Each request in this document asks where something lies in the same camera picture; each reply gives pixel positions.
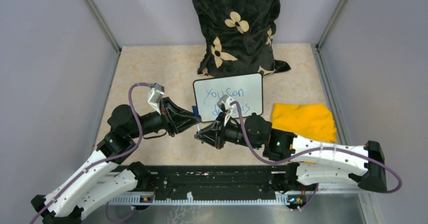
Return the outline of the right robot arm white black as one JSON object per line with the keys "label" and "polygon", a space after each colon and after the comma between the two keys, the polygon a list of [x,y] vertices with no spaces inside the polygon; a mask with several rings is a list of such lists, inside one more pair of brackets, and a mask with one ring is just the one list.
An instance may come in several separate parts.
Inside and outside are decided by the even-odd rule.
{"label": "right robot arm white black", "polygon": [[376,141],[357,146],[315,141],[274,129],[271,122],[256,114],[243,124],[219,114],[194,137],[216,149],[227,142],[252,150],[263,148],[259,159],[271,165],[290,162],[293,170],[285,174],[284,183],[291,190],[301,185],[343,183],[377,193],[387,191],[384,153]]}

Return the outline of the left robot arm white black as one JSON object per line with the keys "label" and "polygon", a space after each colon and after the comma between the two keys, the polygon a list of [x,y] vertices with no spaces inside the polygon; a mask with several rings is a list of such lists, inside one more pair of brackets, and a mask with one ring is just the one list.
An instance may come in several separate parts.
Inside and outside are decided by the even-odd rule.
{"label": "left robot arm white black", "polygon": [[47,195],[31,200],[43,223],[81,223],[101,205],[132,190],[151,186],[151,172],[141,162],[133,162],[112,179],[98,184],[119,167],[139,146],[144,135],[165,130],[172,137],[201,122],[197,114],[178,107],[170,98],[154,101],[156,110],[140,116],[133,103],[117,106],[108,119],[110,131],[89,158],[63,184]]}

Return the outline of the blue marker cap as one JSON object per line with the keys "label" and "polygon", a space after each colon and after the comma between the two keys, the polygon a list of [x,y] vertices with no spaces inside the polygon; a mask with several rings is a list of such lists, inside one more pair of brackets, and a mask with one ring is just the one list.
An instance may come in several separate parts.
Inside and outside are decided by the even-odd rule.
{"label": "blue marker cap", "polygon": [[192,106],[193,115],[199,117],[198,107],[196,105]]}

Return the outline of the white whiteboard black frame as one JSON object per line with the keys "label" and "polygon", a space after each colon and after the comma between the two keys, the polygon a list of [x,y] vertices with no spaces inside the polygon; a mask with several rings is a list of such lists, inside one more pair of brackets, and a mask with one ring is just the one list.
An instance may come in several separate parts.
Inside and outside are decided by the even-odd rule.
{"label": "white whiteboard black frame", "polygon": [[260,73],[196,80],[193,91],[204,123],[216,119],[221,112],[217,102],[225,95],[239,102],[243,117],[263,113],[263,76]]}

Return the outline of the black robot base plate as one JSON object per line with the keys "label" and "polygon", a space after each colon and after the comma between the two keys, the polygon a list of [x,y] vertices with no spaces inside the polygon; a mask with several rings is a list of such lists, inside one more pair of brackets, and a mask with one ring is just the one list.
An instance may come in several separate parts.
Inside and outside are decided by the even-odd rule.
{"label": "black robot base plate", "polygon": [[148,166],[149,180],[136,191],[154,192],[155,199],[184,200],[191,193],[198,201],[273,200],[276,192],[298,193],[315,190],[297,181],[297,164]]}

